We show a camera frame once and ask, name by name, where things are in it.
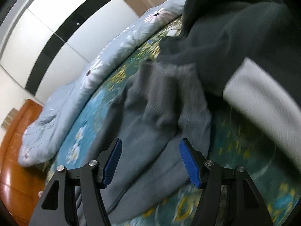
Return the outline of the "grey knit sweater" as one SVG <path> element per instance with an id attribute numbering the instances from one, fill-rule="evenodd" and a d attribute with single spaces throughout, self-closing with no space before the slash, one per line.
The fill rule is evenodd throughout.
<path id="1" fill-rule="evenodd" d="M 113 180 L 102 191 L 110 222 L 138 216 L 187 183 L 180 141 L 187 138 L 206 156 L 210 126 L 195 64 L 143 63 L 111 102 L 84 158 L 96 158 L 114 138 L 122 141 Z"/>

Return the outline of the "teal floral bed blanket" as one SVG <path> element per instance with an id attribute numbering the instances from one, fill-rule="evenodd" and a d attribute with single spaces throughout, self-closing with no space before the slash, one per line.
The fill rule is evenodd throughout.
<path id="1" fill-rule="evenodd" d="M 74 122 L 57 155 L 45 166 L 50 180 L 58 165 L 69 169 L 81 165 L 93 139 L 103 125 L 110 103 L 123 90 L 141 60 L 155 59 L 159 42 L 178 35 L 182 20 L 177 18 L 137 48 L 101 83 Z M 300 174 L 282 151 L 259 129 L 226 104 L 214 111 L 213 138 L 209 157 L 220 166 L 244 166 L 264 201 L 274 225 L 281 225 L 300 199 Z M 125 225 L 190 225 L 201 190 L 190 183 Z"/>

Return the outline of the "grey-blue floral duvet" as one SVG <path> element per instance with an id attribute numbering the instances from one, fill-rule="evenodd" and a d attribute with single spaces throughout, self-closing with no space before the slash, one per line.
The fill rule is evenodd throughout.
<path id="1" fill-rule="evenodd" d="M 30 167 L 51 160 L 86 102 L 136 48 L 183 13 L 186 0 L 167 0 L 148 9 L 139 19 L 112 39 L 73 82 L 55 90 L 38 118 L 22 136 L 18 163 Z"/>

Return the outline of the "black fleece garment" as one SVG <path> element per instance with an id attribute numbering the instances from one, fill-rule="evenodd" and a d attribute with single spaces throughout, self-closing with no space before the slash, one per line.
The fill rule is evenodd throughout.
<path id="1" fill-rule="evenodd" d="M 205 92 L 222 95 L 245 58 L 300 102 L 300 13 L 282 0 L 186 0 L 179 36 L 160 41 L 160 62 L 194 63 Z"/>

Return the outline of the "white black-striped wardrobe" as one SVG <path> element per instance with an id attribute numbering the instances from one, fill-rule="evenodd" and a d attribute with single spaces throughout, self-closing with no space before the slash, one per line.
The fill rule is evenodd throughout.
<path id="1" fill-rule="evenodd" d="M 1 66 L 40 102 L 138 19 L 124 0 L 27 0 L 1 31 Z"/>

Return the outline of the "wooden bed frame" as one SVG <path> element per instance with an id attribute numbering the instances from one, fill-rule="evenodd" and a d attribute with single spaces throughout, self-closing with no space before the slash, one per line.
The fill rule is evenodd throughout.
<path id="1" fill-rule="evenodd" d="M 46 172 L 21 167 L 17 160 L 26 128 L 35 121 L 42 106 L 28 99 L 16 113 L 1 144 L 1 200 L 18 225 L 28 225 L 44 189 Z"/>

